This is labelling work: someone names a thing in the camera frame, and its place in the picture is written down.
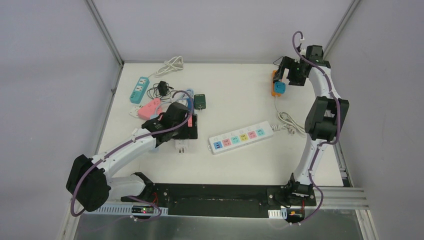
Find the light blue square adapter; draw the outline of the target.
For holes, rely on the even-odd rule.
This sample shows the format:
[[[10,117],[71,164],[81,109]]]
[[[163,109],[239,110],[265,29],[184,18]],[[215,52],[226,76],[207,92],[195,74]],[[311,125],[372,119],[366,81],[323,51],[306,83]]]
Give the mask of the light blue square adapter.
[[[273,94],[282,95],[286,92],[286,84],[281,81],[276,81],[273,83]]]

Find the orange power strip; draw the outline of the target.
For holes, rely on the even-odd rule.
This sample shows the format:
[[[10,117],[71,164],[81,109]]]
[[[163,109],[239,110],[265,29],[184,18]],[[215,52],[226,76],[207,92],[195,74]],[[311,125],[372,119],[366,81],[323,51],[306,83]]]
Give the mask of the orange power strip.
[[[281,93],[281,84],[280,84],[280,82],[281,81],[274,81],[274,76],[275,76],[275,74],[276,74],[276,70],[274,70],[272,73],[271,73],[271,95],[273,96],[273,97],[281,97],[282,96],[282,93]]]

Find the blue cube adapter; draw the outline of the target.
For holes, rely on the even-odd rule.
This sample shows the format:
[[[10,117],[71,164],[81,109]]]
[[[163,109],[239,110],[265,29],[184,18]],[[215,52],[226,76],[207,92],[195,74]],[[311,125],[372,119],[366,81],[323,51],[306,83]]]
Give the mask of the blue cube adapter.
[[[195,113],[195,108],[194,108],[194,99],[192,97],[187,98],[187,108],[189,110],[189,113],[191,115],[193,115]]]

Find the dark green cube adapter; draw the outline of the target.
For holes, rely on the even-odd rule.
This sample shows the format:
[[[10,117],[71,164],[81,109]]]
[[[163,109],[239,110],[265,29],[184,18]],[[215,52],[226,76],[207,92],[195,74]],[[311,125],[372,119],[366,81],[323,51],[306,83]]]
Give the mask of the dark green cube adapter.
[[[206,109],[206,95],[205,94],[195,94],[193,96],[193,104],[195,110],[204,110]]]

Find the white cube adapter bear print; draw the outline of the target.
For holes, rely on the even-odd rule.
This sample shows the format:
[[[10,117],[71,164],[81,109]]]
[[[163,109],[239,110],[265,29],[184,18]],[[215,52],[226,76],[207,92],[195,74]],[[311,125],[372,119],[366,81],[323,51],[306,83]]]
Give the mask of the white cube adapter bear print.
[[[174,140],[175,149],[179,154],[184,154],[189,148],[188,139],[175,139]]]

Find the white long power strip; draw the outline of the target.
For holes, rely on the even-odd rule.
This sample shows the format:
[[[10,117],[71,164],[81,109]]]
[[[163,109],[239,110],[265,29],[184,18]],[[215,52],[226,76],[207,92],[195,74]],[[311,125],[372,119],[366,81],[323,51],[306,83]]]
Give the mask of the white long power strip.
[[[297,129],[291,124],[270,124],[268,121],[262,121],[209,137],[208,149],[213,155],[222,154],[270,139],[274,136],[274,132],[281,130],[287,130],[291,135],[297,132]]]

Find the pink square plug adapter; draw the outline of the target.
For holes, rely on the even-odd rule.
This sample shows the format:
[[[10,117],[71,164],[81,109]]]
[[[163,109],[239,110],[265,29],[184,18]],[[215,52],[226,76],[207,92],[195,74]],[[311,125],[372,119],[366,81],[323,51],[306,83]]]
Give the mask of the pink square plug adapter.
[[[191,128],[193,126],[193,116],[192,115],[188,118],[187,126],[189,128]]]

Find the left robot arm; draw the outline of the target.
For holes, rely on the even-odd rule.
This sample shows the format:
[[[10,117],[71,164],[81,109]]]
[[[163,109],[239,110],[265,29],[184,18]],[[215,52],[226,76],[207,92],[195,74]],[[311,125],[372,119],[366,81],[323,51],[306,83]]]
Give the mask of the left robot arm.
[[[173,102],[165,112],[145,121],[114,148],[92,157],[78,156],[65,185],[72,195],[71,214],[74,217],[82,214],[75,212],[75,202],[81,204],[83,211],[93,212],[105,202],[122,197],[135,197],[143,203],[149,201],[153,189],[146,180],[136,174],[124,177],[115,174],[136,158],[180,135],[193,114],[193,107]]]

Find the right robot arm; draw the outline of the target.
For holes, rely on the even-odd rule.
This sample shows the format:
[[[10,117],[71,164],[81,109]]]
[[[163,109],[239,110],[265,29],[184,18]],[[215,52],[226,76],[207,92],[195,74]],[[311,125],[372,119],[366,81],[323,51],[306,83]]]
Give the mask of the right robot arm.
[[[331,80],[331,65],[324,60],[322,46],[310,45],[299,61],[284,56],[272,73],[272,95],[280,96],[276,86],[287,79],[291,86],[312,84],[315,100],[305,119],[306,144],[300,162],[281,189],[268,190],[269,205],[285,208],[315,206],[314,176],[328,145],[335,145],[340,137],[349,109],[349,101],[342,99]]]

